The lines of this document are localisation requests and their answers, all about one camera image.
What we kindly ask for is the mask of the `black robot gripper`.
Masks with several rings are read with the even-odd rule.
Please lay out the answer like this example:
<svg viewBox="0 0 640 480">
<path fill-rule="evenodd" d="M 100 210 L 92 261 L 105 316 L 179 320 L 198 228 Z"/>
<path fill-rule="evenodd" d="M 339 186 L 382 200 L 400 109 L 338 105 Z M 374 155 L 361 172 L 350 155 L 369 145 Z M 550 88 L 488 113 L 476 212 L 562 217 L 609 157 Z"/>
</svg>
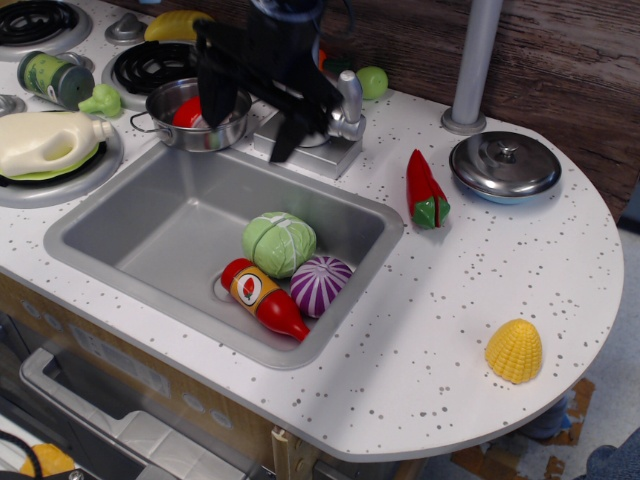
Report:
<svg viewBox="0 0 640 480">
<path fill-rule="evenodd" d="M 241 28 L 197 20 L 198 91 L 210 127 L 225 121 L 244 89 L 284 113 L 271 152 L 285 162 L 309 135 L 326 131 L 341 99 L 315 72 L 322 9 L 250 9 Z"/>
</svg>

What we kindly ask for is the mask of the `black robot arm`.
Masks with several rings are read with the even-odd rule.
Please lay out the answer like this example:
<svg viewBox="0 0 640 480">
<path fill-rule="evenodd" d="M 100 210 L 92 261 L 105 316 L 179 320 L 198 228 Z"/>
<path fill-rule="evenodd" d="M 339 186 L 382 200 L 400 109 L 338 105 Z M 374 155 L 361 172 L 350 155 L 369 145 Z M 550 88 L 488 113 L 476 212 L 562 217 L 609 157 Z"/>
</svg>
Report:
<svg viewBox="0 0 640 480">
<path fill-rule="evenodd" d="M 284 114 L 270 160 L 286 161 L 302 140 L 325 134 L 342 102 L 314 52 L 323 1 L 251 1 L 244 29 L 197 20 L 197 80 L 204 120 L 214 127 L 231 113 L 240 89 Z"/>
</svg>

